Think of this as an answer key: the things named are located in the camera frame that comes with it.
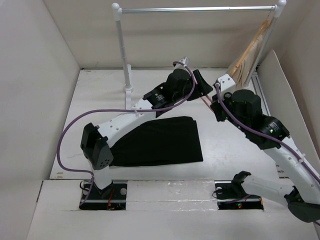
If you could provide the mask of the pink hanger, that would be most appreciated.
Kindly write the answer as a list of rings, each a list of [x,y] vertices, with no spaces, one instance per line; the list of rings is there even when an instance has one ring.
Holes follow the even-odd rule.
[[[195,99],[200,98],[202,100],[202,102],[211,111],[213,111],[211,109],[212,100],[208,96],[208,94],[213,91],[213,87],[205,81],[205,79],[202,76],[199,69],[196,68],[192,73],[195,78],[195,87],[194,87],[193,93],[192,93],[191,97],[189,98],[189,100],[191,101],[191,100],[195,100]]]

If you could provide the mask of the black trousers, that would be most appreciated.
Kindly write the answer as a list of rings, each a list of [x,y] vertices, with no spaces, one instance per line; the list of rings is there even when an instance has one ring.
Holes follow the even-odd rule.
[[[190,116],[143,123],[111,148],[115,167],[153,167],[203,162],[197,122]]]

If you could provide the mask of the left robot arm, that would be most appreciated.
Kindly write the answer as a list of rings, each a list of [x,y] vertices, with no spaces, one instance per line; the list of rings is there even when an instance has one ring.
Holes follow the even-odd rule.
[[[95,194],[103,199],[111,194],[113,181],[107,172],[115,158],[111,148],[118,140],[179,103],[204,97],[212,91],[213,88],[198,70],[175,69],[166,82],[146,93],[130,109],[120,110],[118,116],[101,125],[87,124],[83,129],[80,148],[91,164]]]

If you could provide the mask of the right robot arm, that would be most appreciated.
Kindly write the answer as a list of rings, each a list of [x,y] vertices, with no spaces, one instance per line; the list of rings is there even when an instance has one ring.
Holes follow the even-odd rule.
[[[271,157],[291,180],[280,184],[248,171],[237,173],[230,182],[236,198],[265,197],[279,203],[299,220],[320,220],[320,174],[299,151],[288,129],[275,117],[262,113],[261,98],[247,89],[222,93],[216,89],[210,106],[217,121],[229,121],[260,150]]]

